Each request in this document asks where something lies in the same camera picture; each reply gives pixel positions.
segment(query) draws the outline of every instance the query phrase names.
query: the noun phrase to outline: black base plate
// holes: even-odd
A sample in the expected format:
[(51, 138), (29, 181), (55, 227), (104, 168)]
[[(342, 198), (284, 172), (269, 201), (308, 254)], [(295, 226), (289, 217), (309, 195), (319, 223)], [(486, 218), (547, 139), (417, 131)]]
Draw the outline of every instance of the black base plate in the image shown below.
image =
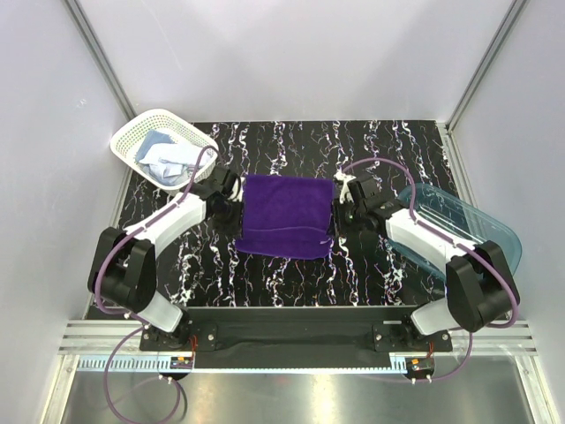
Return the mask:
[[(195, 367), (320, 368), (390, 367), (389, 352), (427, 352), (393, 340), (392, 326), (416, 307), (192, 307), (191, 334), (198, 338)], [(382, 343), (375, 343), (375, 330)], [(142, 351), (190, 351), (151, 334)], [(451, 351), (449, 340), (434, 335), (436, 352)]]

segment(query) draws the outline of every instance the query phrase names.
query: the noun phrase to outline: cable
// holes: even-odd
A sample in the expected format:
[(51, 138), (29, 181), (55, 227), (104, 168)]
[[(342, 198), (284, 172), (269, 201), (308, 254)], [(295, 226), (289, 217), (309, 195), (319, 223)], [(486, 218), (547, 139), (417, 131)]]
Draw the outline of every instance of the cable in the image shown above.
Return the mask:
[(431, 358), (433, 360), (433, 342), (430, 342), (430, 351), (427, 353), (426, 358)]
[[(400, 163), (396, 163), (394, 161), (391, 161), (390, 159), (385, 159), (385, 158), (382, 158), (382, 157), (369, 157), (369, 158), (366, 158), (366, 159), (361, 159), (361, 160), (356, 161), (354, 163), (350, 163), (345, 168), (343, 168), (343, 173), (347, 172), (348, 170), (355, 168), (356, 166), (360, 165), (361, 163), (378, 163), (378, 162), (388, 163), (389, 165), (394, 166), (395, 168), (401, 170), (404, 173), (404, 175), (406, 175), (406, 178), (410, 182), (410, 186), (411, 186), (411, 198), (410, 198), (410, 205), (409, 205), (409, 213), (410, 213), (411, 218), (414, 220), (414, 223), (416, 223), (416, 224), (420, 225), (422, 228), (425, 228), (426, 230), (430, 231), (432, 234), (438, 236), (440, 239), (444, 239), (445, 241), (447, 241), (451, 245), (454, 245), (454, 240), (451, 237), (447, 236), (446, 234), (442, 233), (441, 231), (436, 230), (434, 227), (418, 220), (418, 217), (416, 216), (416, 213), (414, 211), (414, 205), (416, 204), (416, 182), (414, 181), (413, 176), (410, 174), (410, 171), (407, 168), (404, 168)], [(514, 293), (512, 292), (512, 290), (510, 289), (509, 284), (504, 280), (504, 278), (501, 276), (501, 274), (496, 269), (493, 268), (493, 266), (490, 263), (485, 261), (480, 255), (478, 255), (474, 251), (470, 250), (470, 248), (468, 248), (467, 246), (464, 246), (460, 243), (457, 243), (456, 247), (460, 248), (461, 250), (463, 250), (464, 252), (469, 254), (478, 263), (480, 263), (483, 267), (485, 267), (494, 276), (494, 278), (496, 278), (496, 280), (501, 285), (502, 289), (508, 294), (508, 298), (510, 299), (510, 305), (512, 306), (512, 315), (510, 316), (510, 319), (508, 320), (508, 322), (504, 322), (503, 324), (489, 324), (488, 326), (493, 327), (493, 328), (497, 328), (497, 329), (506, 329), (506, 328), (514, 325), (514, 323), (516, 322), (516, 320), (518, 318), (518, 305), (517, 305), (517, 302), (516, 302), (516, 297), (514, 296)], [(448, 378), (451, 378), (451, 377), (459, 374), (459, 372), (463, 369), (463, 366), (469, 360), (469, 357), (471, 356), (472, 348), (473, 348), (473, 335), (472, 335), (472, 333), (469, 333), (469, 347), (467, 349), (467, 353), (465, 354), (465, 357), (463, 358), (463, 361), (459, 364), (458, 367), (456, 367), (450, 373), (447, 373), (447, 374), (442, 375), (440, 377), (436, 377), (436, 378), (434, 378), (434, 380), (436, 382), (441, 382), (441, 381), (447, 380)]]
[[(133, 420), (129, 420), (127, 418), (125, 418), (115, 407), (114, 403), (112, 402), (112, 399), (109, 395), (109, 388), (108, 388), (108, 373), (109, 373), (109, 367), (110, 364), (112, 363), (112, 360), (114, 359), (114, 357), (116, 356), (117, 351), (125, 344), (125, 342), (127, 342), (131, 337), (135, 336), (136, 334), (138, 334), (139, 332), (141, 332), (143, 330), (143, 326), (139, 327), (138, 329), (135, 329), (134, 331), (132, 331), (130, 334), (128, 334), (126, 337), (124, 337), (120, 343), (118, 343), (116, 345), (116, 347), (114, 348), (114, 350), (112, 351), (112, 353), (109, 355), (108, 357), (108, 362), (106, 362), (106, 367), (104, 367), (104, 374), (102, 375), (102, 384), (104, 386), (104, 396), (106, 397), (106, 402), (108, 403), (108, 408), (114, 413), (114, 415), (116, 415), (121, 421), (127, 423), (127, 424), (143, 424), (140, 423), (138, 421), (133, 421)], [(155, 378), (161, 378), (161, 377), (154, 377), (151, 378), (150, 380), (154, 380)], [(169, 421), (173, 415), (175, 415), (175, 413), (177, 412), (178, 407), (180, 406), (180, 396), (181, 396), (181, 386), (180, 384), (176, 381), (173, 380), (172, 378), (168, 379), (169, 382), (172, 382), (175, 387), (177, 388), (177, 401), (175, 402), (175, 406), (173, 406), (173, 409), (171, 410), (171, 412), (169, 413), (169, 415), (167, 415), (165, 418), (163, 418), (160, 421), (157, 421), (155, 424), (164, 424), (167, 421)]]
[(231, 201), (236, 201), (237, 198), (239, 197), (239, 194), (241, 194), (241, 177), (239, 175), (237, 175), (237, 192), (233, 197), (230, 197)]
[(193, 334), (190, 338), (192, 347), (192, 361), (194, 361), (194, 355), (196, 354), (196, 348), (198, 347), (198, 338)]
[[(135, 390), (137, 390), (137, 389), (139, 389), (139, 388), (141, 388), (141, 387), (143, 387), (143, 386), (149, 384), (150, 382), (155, 382), (155, 381), (158, 381), (158, 380), (161, 380), (161, 379), (159, 378), (158, 375), (156, 375), (155, 377), (147, 378), (146, 380), (143, 380), (142, 382), (138, 382), (138, 383), (135, 384), (131, 389), (129, 389), (125, 394), (121, 395), (120, 397), (116, 397), (116, 398), (112, 399), (112, 404), (113, 404), (114, 406), (116, 406), (117, 404), (119, 404), (120, 402), (123, 402), (123, 401), (126, 400), (129, 396), (131, 396), (132, 393), (133, 393)], [(85, 391), (87, 392), (87, 393), (86, 393), (86, 399), (87, 399), (88, 405), (89, 405), (92, 409), (94, 409), (94, 410), (96, 410), (96, 411), (104, 411), (104, 410), (106, 410), (106, 409), (109, 409), (108, 403), (105, 403), (104, 405), (94, 405), (94, 404), (91, 402), (90, 398), (93, 398), (94, 395), (92, 394), (92, 389), (90, 389), (89, 386), (85, 385)], [(186, 402), (186, 394), (183, 394), (183, 398), (185, 399), (185, 402)]]
[[(188, 185), (186, 186), (185, 191), (183, 192), (183, 195), (177, 201), (171, 203), (163, 211), (161, 211), (159, 214), (157, 214), (156, 217), (149, 220), (147, 222), (147, 224), (145, 225), (145, 227), (139, 227), (138, 229), (132, 231), (130, 234), (127, 234), (124, 238), (122, 238), (114, 246), (114, 248), (109, 252), (106, 259), (104, 259), (104, 262), (102, 263), (102, 265), (100, 266), (100, 270), (98, 271), (98, 275), (96, 276), (96, 280), (94, 281), (94, 299), (96, 301), (96, 305), (98, 306), (98, 308), (101, 311), (103, 311), (105, 314), (115, 315), (115, 314), (124, 314), (124, 313), (129, 312), (126, 309), (123, 309), (123, 308), (122, 309), (108, 309), (102, 303), (102, 295), (101, 295), (102, 279), (104, 278), (104, 275), (106, 274), (106, 270), (108, 269), (109, 264), (112, 262), (112, 260), (116, 256), (116, 254), (120, 251), (120, 249), (122, 249), (122, 247), (124, 247), (131, 239), (133, 239), (135, 236), (137, 236), (141, 232), (145, 231), (151, 225), (153, 225), (154, 223), (156, 223), (157, 221), (162, 219), (164, 216), (166, 216), (170, 211), (175, 209), (178, 205), (180, 205), (186, 199), (186, 197), (188, 196), (188, 194), (191, 191), (192, 185), (194, 184), (194, 179), (196, 178), (196, 173), (197, 173), (196, 170), (200, 168), (200, 161), (202, 160), (202, 156), (204, 155), (204, 152), (206, 152), (209, 149), (214, 150), (218, 154), (218, 156), (220, 156), (220, 152), (214, 146), (205, 146), (204, 148), (202, 148), (200, 150), (200, 154), (198, 155), (198, 158), (196, 159), (196, 164), (194, 166), (195, 171), (192, 172), (190, 180), (188, 182)], [(133, 314), (132, 316), (135, 319), (141, 321), (141, 323), (147, 324), (147, 322), (145, 320), (143, 320), (141, 317), (137, 316), (136, 314)], [(116, 348), (114, 348), (114, 351), (110, 354), (110, 356), (108, 358), (108, 363), (106, 364), (106, 367), (104, 368), (104, 374), (103, 374), (104, 396), (106, 397), (106, 402), (108, 403), (108, 407), (114, 413), (114, 415), (116, 415), (116, 417), (118, 417), (121, 421), (123, 421), (127, 424), (141, 424), (141, 423), (138, 423), (137, 421), (128, 420), (127, 418), (125, 418), (116, 409), (114, 403), (112, 402), (112, 399), (109, 395), (109, 389), (108, 389), (109, 365), (110, 365), (112, 359), (114, 358), (114, 356), (116, 356), (116, 353), (120, 349), (120, 347), (122, 347), (124, 345), (124, 343), (130, 337), (133, 337), (134, 335), (136, 335), (137, 333), (139, 333), (142, 330), (143, 330), (143, 327), (139, 327), (138, 329), (134, 330), (132, 333), (130, 333), (126, 337), (124, 337), (122, 339), (122, 341), (120, 341), (120, 343), (117, 344)], [(194, 343), (192, 342), (192, 339), (191, 339), (192, 351), (193, 352), (194, 352), (194, 349), (196, 347), (195, 346), (196, 343), (197, 343), (196, 338), (194, 340)], [(163, 420), (160, 420), (155, 424), (164, 424), (167, 421), (169, 421), (173, 417), (173, 415), (177, 412), (178, 406), (180, 405), (181, 392), (183, 391), (182, 387), (180, 386), (180, 384), (176, 380), (173, 380), (172, 378), (169, 379), (169, 382), (173, 382), (175, 384), (175, 387), (177, 388), (177, 402), (175, 403), (175, 406), (173, 407), (173, 409), (169, 413), (169, 415), (167, 415)], [(144, 384), (145, 384), (145, 382), (142, 382), (141, 384), (138, 384), (136, 386), (136, 388), (140, 387), (141, 385), (144, 385)]]

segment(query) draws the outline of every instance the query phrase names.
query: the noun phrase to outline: blue cloth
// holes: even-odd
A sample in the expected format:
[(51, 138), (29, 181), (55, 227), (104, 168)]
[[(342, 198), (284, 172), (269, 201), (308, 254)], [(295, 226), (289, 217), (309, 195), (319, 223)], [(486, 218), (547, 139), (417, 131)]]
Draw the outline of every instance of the blue cloth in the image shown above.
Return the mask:
[(136, 153), (135, 155), (135, 162), (138, 163), (138, 166), (146, 175), (163, 184), (164, 186), (171, 187), (184, 183), (188, 179), (187, 172), (183, 172), (182, 174), (173, 177), (161, 177), (161, 175), (151, 170), (151, 165), (144, 165), (142, 163), (139, 163), (139, 161), (146, 156), (149, 149), (155, 144), (175, 144), (175, 141), (173, 141), (173, 139), (171, 139), (168, 134), (163, 134), (162, 132), (158, 132), (156, 130), (149, 130), (149, 132), (145, 136), (145, 139), (141, 143), (141, 146), (139, 146), (138, 153)]
[(327, 256), (333, 198), (329, 179), (247, 176), (243, 237), (236, 249), (292, 259)]
[(149, 130), (145, 139), (141, 143), (141, 146), (139, 146), (138, 153), (135, 154), (135, 162), (139, 162), (143, 159), (154, 144), (175, 144), (175, 142), (167, 134), (163, 134), (156, 130)]

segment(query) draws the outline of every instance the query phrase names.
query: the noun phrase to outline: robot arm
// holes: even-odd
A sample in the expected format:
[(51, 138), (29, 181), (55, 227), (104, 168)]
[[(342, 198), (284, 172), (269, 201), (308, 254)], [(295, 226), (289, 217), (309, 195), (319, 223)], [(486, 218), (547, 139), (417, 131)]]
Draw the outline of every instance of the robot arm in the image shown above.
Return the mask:
[[(215, 228), (236, 235), (240, 227), (241, 203), (228, 201), (228, 198), (232, 197), (234, 189), (241, 191), (240, 184), (234, 172), (216, 166), (209, 178), (192, 186), (191, 193), (183, 201), (180, 200), (184, 195), (179, 193), (143, 221), (123, 231), (112, 227), (103, 231), (94, 254), (88, 289), (94, 292), (98, 271), (111, 249), (127, 234), (144, 228), (139, 238), (130, 240), (108, 266), (102, 279), (102, 297), (166, 333), (186, 327), (188, 315), (156, 290), (156, 259), (175, 239), (211, 217)], [(169, 213), (158, 218), (169, 208), (172, 208)]]
[(376, 231), (444, 271), (446, 297), (427, 303), (411, 314), (407, 324), (413, 337), (458, 327), (475, 332), (511, 309), (509, 296), (496, 278), (460, 246), (488, 262), (508, 284), (516, 303), (520, 302), (512, 272), (498, 245), (493, 241), (477, 244), (457, 237), (418, 212), (414, 212), (414, 221), (407, 205), (379, 196), (370, 176), (346, 179), (333, 208), (338, 232)]

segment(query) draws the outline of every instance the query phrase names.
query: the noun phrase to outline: metal floor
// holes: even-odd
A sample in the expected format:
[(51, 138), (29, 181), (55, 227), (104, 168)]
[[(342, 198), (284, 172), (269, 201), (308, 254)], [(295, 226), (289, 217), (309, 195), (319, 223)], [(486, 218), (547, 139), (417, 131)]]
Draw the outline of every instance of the metal floor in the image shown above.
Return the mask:
[[(438, 358), (436, 374), (455, 362)], [(113, 398), (127, 393), (149, 374), (113, 373)], [(358, 424), (358, 423), (533, 423), (512, 358), (471, 358), (460, 375), (433, 384), (378, 381), (367, 375), (188, 375), (185, 403), (171, 423)], [(119, 402), (130, 420), (156, 422), (176, 399), (172, 387), (152, 382)], [(106, 406), (102, 373), (78, 372), (64, 424), (118, 422)]]

